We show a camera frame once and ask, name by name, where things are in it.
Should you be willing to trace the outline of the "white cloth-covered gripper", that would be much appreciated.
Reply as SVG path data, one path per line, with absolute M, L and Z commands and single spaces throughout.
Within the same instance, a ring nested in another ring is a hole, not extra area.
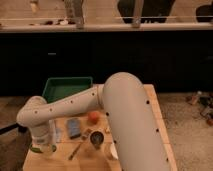
M 55 145 L 56 125 L 53 120 L 47 121 L 30 129 L 32 143 L 31 145 L 39 147 L 41 145 Z

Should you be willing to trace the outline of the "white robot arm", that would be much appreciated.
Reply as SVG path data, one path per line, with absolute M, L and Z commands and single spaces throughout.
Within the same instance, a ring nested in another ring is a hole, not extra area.
M 143 83 L 118 72 L 103 84 L 49 103 L 33 96 L 16 121 L 37 144 L 51 142 L 49 121 L 101 109 L 105 112 L 122 171 L 171 171 L 166 149 Z

